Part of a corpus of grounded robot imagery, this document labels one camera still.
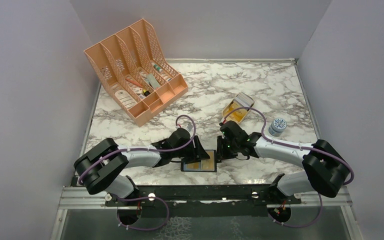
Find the gold credit card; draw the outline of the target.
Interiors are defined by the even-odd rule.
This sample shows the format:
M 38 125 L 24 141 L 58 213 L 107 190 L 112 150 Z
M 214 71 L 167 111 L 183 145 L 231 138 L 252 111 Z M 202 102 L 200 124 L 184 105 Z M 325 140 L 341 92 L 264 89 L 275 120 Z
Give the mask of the gold credit card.
M 204 172 L 211 172 L 216 169 L 215 154 L 213 150 L 207 150 L 206 153 L 209 155 L 208 159 L 201 160 L 201 170 Z
M 202 164 L 201 164 L 201 162 L 188 163 L 185 165 L 185 169 L 187 171 L 201 171 L 202 170 Z

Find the black leather card holder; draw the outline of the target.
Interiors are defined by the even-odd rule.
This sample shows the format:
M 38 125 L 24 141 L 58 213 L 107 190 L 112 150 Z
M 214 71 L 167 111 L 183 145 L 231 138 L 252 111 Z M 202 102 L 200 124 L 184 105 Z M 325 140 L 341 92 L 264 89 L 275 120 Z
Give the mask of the black leather card holder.
M 182 163 L 180 170 L 182 172 L 204 172 L 204 173 L 216 173 L 217 172 L 217 161 L 216 161 L 216 150 L 206 150 L 209 155 L 208 159 L 202 159 L 200 162 L 194 163 Z

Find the beige oval card tray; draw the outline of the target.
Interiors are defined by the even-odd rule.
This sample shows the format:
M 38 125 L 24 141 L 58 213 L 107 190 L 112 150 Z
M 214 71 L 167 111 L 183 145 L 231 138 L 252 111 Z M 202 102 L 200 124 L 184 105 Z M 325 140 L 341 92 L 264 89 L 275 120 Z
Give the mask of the beige oval card tray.
M 233 98 L 232 101 L 223 109 L 221 113 L 221 123 L 224 124 L 227 121 L 233 121 L 237 124 L 240 124 L 243 119 L 247 116 L 249 108 L 252 107 L 241 106 L 236 101 L 234 101 Z

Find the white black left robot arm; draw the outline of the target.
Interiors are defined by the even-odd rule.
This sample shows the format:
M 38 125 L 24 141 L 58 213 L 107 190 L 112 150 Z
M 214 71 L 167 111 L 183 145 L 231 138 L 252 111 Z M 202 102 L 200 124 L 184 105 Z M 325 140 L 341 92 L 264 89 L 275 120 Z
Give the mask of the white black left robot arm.
M 179 158 L 189 164 L 206 160 L 210 155 L 202 147 L 198 136 L 191 136 L 184 128 L 176 129 L 168 138 L 153 142 L 148 147 L 119 146 L 106 138 L 73 164 L 78 182 L 90 195 L 100 192 L 114 194 L 124 205 L 137 200 L 138 188 L 129 176 L 122 176 L 126 168 L 157 168 Z

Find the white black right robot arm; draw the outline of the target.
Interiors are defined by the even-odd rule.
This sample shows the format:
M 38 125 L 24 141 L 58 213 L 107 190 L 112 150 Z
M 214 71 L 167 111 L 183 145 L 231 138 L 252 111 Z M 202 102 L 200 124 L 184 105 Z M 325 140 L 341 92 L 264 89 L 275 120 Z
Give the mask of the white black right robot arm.
M 269 158 L 303 168 L 301 172 L 279 174 L 273 180 L 266 196 L 276 204 L 294 194 L 313 191 L 335 198 L 351 174 L 347 163 L 325 140 L 299 144 L 268 138 L 258 132 L 247 134 L 232 120 L 221 123 L 219 130 L 222 135 L 217 138 L 217 153 L 222 160 L 242 154 L 247 158 Z

